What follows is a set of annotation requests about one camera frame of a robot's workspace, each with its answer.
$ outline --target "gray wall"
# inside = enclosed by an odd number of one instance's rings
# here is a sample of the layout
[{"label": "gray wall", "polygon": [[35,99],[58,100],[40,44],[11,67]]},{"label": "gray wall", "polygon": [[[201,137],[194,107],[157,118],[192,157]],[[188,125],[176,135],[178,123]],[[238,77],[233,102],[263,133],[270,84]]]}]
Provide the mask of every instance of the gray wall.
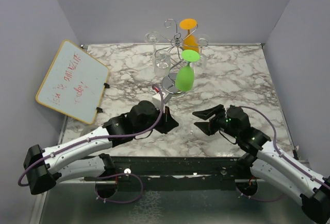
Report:
[{"label": "gray wall", "polygon": [[0,223],[28,223],[34,197],[20,188],[27,149],[54,145],[63,116],[35,101],[64,39],[77,39],[56,0],[0,1]]},{"label": "gray wall", "polygon": [[291,0],[265,46],[293,142],[330,175],[330,0]]},{"label": "gray wall", "polygon": [[289,0],[58,0],[81,43],[143,42],[167,18],[195,18],[213,42],[265,42]]}]

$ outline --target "black clip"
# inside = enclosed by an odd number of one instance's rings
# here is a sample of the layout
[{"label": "black clip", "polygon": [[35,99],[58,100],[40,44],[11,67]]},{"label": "black clip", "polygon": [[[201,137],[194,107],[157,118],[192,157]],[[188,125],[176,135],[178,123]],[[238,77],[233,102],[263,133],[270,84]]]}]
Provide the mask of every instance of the black clip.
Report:
[{"label": "black clip", "polygon": [[97,113],[103,113],[103,109],[101,107],[96,107]]}]

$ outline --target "marble tabletop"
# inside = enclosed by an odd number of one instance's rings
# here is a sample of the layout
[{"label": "marble tabletop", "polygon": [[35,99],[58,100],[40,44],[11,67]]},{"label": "marble tabletop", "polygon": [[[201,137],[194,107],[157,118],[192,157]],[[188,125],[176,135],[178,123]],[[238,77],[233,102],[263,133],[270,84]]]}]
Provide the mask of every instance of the marble tabletop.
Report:
[{"label": "marble tabletop", "polygon": [[[152,51],[153,47],[145,44],[88,46],[87,52],[110,68],[110,88],[105,89],[100,104],[104,113],[97,114],[93,125],[69,118],[63,143],[91,131],[111,117],[129,112],[141,100],[151,101],[155,94],[151,88],[152,83],[161,83],[161,79],[154,74]],[[195,69],[193,89],[182,96],[172,97],[167,103],[179,127],[168,134],[155,131],[146,139],[133,140],[93,155],[105,152],[112,156],[242,156],[244,151],[237,145],[232,145],[218,133],[206,136],[193,124],[202,121],[191,114],[193,111],[205,110],[218,104],[225,107],[250,106],[263,112],[276,127],[279,146],[292,154],[261,46],[209,46],[203,49],[203,53],[207,56],[207,66],[205,69]],[[245,112],[252,126],[273,137],[272,128],[262,116],[252,110]]]}]

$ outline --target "clear wine glass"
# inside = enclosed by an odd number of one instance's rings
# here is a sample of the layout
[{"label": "clear wine glass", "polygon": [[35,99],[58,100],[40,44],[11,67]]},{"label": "clear wine glass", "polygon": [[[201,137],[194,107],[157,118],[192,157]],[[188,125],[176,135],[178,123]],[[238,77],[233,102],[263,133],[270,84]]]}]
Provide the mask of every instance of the clear wine glass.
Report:
[{"label": "clear wine glass", "polygon": [[155,52],[156,52],[156,43],[159,42],[160,39],[160,34],[158,32],[152,31],[152,32],[148,32],[145,36],[144,36],[144,41],[148,44],[152,44],[154,46],[154,51],[152,54],[152,59],[153,59],[153,63],[155,62]]},{"label": "clear wine glass", "polygon": [[167,76],[171,68],[171,55],[167,50],[158,50],[155,53],[154,71],[159,77]]}]

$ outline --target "glass cup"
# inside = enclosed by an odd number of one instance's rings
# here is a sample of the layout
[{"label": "glass cup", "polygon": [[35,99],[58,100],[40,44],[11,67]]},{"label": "glass cup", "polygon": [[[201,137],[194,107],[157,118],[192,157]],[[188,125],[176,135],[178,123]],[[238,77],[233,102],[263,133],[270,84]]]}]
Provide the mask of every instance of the glass cup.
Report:
[{"label": "glass cup", "polygon": [[202,53],[202,49],[210,43],[210,37],[208,35],[196,35],[196,42],[201,47],[200,53]]},{"label": "glass cup", "polygon": [[153,63],[155,63],[155,52],[156,52],[156,43],[159,42],[160,39],[160,34],[158,32],[148,32],[145,36],[144,36],[144,41],[148,44],[152,44],[154,46],[154,51],[152,54],[152,61]]},{"label": "glass cup", "polygon": [[154,72],[158,77],[167,76],[171,68],[171,55],[167,50],[159,50],[155,53]]},{"label": "glass cup", "polygon": [[200,54],[200,59],[199,61],[192,63],[192,68],[194,69],[194,72],[196,75],[202,74],[207,65],[207,57],[205,54]]}]

